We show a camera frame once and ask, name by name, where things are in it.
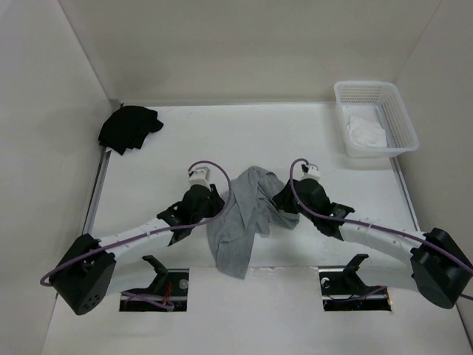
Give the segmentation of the grey tank top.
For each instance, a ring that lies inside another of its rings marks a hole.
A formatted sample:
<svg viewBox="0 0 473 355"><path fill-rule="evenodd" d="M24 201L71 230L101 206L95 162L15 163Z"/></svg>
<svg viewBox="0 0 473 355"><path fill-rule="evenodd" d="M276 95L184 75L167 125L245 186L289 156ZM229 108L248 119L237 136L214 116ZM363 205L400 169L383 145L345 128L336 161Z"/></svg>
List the grey tank top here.
<svg viewBox="0 0 473 355"><path fill-rule="evenodd" d="M246 169L223 195L228 207L206 226L208 245L217 270L229 277L245 279L256 234L268 236L271 226L293 230L300 217L279 211L273 197L285 184L275 173L259 166Z"/></svg>

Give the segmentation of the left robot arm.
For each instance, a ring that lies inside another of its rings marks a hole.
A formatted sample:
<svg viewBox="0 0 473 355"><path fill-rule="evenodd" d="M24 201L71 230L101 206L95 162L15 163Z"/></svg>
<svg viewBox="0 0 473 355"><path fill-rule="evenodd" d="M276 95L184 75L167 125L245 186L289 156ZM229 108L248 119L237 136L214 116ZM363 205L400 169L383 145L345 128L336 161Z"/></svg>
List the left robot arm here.
<svg viewBox="0 0 473 355"><path fill-rule="evenodd" d="M166 286L168 271L156 252L187 238L196 226L218 216L224 205L215 185L194 185L182 200L141 226L108 237L82 234L49 282L78 316L89 313L109 294L125 293L132 300L159 294ZM115 273L118 266L138 260L152 267L140 281Z"/></svg>

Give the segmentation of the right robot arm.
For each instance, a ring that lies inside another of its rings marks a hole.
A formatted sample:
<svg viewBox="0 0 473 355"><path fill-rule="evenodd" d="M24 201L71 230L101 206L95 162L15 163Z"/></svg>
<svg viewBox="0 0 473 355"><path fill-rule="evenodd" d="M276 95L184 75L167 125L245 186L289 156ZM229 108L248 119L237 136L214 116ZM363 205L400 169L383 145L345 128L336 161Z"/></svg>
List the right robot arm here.
<svg viewBox="0 0 473 355"><path fill-rule="evenodd" d="M450 234L443 229L399 231L361 219L351 206L333 202L315 179L288 181L272 198L279 211L303 215L324 236L343 243L366 246L400 263L365 268L365 254L354 256L340 276L344 287L362 295L377 287L414 291L439 308L451 309L472 279L472 263Z"/></svg>

